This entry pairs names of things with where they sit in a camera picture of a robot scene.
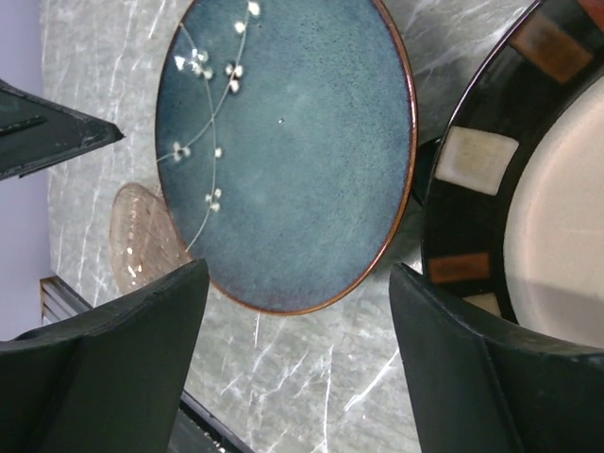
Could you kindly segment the black plate with colored squares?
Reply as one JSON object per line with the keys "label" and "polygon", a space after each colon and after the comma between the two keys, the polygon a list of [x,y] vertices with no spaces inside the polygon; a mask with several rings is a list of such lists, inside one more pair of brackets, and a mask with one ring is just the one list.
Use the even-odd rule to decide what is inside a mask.
{"label": "black plate with colored squares", "polygon": [[603,5],[537,1],[482,63],[424,201],[446,291],[545,335],[603,344]]}

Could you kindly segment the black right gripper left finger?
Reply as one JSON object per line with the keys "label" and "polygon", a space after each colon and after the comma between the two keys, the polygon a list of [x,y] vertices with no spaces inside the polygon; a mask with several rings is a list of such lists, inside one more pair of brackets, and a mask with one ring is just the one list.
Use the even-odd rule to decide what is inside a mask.
{"label": "black right gripper left finger", "polygon": [[191,261],[1,344],[5,452],[164,452],[210,284]]}

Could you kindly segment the dark blue brown-rimmed plate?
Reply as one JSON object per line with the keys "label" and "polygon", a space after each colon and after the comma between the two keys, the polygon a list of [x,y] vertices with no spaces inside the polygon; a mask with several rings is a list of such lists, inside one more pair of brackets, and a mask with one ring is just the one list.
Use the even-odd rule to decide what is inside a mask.
{"label": "dark blue brown-rimmed plate", "polygon": [[353,291],[407,207],[411,66],[381,1],[194,1],[163,63],[160,186],[186,252],[252,310]]}

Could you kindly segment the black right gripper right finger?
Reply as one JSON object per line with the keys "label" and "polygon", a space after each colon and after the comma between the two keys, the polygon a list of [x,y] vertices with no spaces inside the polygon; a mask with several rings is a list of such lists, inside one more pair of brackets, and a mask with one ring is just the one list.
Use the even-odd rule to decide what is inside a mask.
{"label": "black right gripper right finger", "polygon": [[448,294],[405,264],[389,297],[425,452],[599,452],[603,352]]}

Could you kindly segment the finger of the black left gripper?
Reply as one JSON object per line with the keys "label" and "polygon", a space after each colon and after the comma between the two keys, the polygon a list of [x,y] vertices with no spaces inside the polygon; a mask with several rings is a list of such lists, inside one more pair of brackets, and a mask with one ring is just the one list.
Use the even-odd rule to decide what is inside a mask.
{"label": "finger of the black left gripper", "polygon": [[113,123],[1,83],[1,178],[28,176],[119,142]]}

